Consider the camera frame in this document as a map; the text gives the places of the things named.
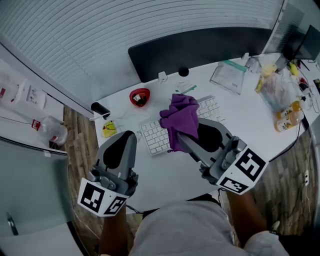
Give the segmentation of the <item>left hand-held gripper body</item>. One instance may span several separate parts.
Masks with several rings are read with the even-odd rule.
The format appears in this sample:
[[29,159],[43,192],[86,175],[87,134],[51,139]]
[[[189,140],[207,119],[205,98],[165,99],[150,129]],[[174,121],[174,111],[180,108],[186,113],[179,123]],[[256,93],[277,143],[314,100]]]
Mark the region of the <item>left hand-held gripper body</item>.
[[81,179],[77,203],[98,217],[114,217],[135,193],[138,178],[132,169],[122,179],[96,165],[89,179]]

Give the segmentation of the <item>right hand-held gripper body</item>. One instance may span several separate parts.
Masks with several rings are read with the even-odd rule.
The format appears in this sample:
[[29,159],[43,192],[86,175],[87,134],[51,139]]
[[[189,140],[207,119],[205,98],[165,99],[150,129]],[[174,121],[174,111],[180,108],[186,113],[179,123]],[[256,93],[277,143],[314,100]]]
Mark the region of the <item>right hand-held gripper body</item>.
[[226,136],[209,157],[209,166],[200,164],[201,177],[210,184],[242,195],[252,189],[267,167],[267,160],[237,136]]

